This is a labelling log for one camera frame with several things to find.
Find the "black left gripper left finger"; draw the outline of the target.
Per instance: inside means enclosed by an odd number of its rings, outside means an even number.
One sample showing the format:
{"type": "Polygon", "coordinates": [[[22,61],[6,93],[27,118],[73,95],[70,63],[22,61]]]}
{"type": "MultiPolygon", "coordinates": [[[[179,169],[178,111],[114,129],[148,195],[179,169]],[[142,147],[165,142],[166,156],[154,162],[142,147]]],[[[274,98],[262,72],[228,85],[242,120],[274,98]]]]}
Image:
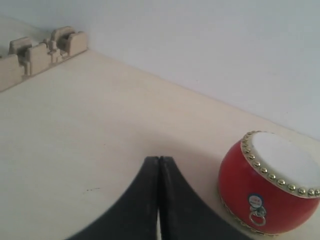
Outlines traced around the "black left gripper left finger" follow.
{"type": "Polygon", "coordinates": [[[156,240],[159,160],[148,156],[121,197],[71,240],[156,240]]]}

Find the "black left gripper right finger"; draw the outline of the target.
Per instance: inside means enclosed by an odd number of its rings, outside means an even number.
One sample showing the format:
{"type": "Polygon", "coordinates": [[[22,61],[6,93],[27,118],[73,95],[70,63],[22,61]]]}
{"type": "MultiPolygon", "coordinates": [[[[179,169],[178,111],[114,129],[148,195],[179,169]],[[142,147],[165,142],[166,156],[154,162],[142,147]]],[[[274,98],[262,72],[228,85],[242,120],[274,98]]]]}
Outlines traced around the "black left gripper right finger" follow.
{"type": "Polygon", "coordinates": [[[250,239],[197,195],[169,156],[159,159],[159,224],[163,240],[250,239]]]}

